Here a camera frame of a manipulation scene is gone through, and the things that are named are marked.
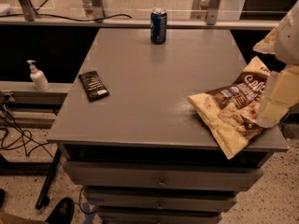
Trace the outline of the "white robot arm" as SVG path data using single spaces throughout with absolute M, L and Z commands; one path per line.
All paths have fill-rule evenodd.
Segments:
M 278 25 L 274 42 L 275 56 L 286 64 L 272 72 L 260 101 L 257 124 L 270 128 L 280 122 L 289 109 L 299 103 L 299 1 Z

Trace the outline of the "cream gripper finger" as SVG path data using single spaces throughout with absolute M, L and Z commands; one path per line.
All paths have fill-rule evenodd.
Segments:
M 289 109 L 299 103 L 299 66 L 288 64 L 273 71 L 266 81 L 257 124 L 270 128 L 278 124 Z

